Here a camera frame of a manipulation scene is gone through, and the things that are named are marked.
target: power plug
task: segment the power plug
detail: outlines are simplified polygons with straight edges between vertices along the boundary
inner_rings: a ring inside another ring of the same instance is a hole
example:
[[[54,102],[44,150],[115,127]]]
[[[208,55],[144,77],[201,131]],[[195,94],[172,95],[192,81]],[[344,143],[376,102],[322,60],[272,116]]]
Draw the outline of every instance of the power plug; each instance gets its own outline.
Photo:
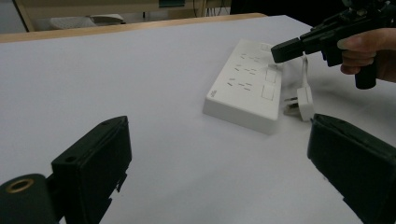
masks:
[[[282,64],[272,45],[241,39],[205,98],[204,113],[273,133],[279,112]]]
[[[310,121],[315,115],[314,101],[312,99],[311,87],[308,85],[308,59],[304,55],[303,59],[303,82],[302,87],[297,89],[297,96],[286,99],[288,104],[285,107],[284,114],[300,114],[303,121]]]

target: power strip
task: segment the power strip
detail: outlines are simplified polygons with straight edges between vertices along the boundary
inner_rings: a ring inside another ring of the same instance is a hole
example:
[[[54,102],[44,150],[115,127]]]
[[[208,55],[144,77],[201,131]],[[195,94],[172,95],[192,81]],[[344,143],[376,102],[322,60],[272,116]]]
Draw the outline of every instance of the power strip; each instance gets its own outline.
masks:
[[[261,132],[274,133],[282,64],[272,45],[241,39],[205,98],[204,113]]]

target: black cable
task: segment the black cable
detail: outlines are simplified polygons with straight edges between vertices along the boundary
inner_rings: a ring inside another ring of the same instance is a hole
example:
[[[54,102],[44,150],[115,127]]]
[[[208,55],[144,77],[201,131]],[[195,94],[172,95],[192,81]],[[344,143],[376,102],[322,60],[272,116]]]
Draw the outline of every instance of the black cable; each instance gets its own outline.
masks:
[[[195,0],[192,0],[192,10],[194,11],[195,18],[197,18],[197,12],[195,11]]]

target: finger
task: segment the finger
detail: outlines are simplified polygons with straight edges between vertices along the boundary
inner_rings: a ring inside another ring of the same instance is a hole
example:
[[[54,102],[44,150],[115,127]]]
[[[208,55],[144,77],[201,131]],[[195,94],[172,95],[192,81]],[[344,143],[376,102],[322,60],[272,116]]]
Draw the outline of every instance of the finger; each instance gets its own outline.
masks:
[[[346,66],[366,66],[372,64],[373,62],[374,62],[374,58],[350,59],[347,57],[343,57],[343,65]]]
[[[376,52],[357,52],[352,50],[344,50],[342,52],[342,56],[349,59],[368,59],[374,58],[376,56]]]
[[[337,42],[339,49],[359,52],[374,52],[381,49],[396,49],[396,29],[381,28],[366,31]]]
[[[358,74],[359,71],[361,70],[360,67],[358,66],[346,66],[346,65],[341,65],[340,70],[342,73],[346,75],[355,75]]]

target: white power strip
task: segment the white power strip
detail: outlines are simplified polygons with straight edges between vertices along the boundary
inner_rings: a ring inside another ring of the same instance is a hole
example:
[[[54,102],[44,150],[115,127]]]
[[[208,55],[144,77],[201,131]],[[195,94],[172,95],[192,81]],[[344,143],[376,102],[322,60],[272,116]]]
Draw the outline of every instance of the white power strip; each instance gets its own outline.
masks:
[[[282,65],[272,45],[241,39],[205,98],[204,113],[273,133],[279,111]]]

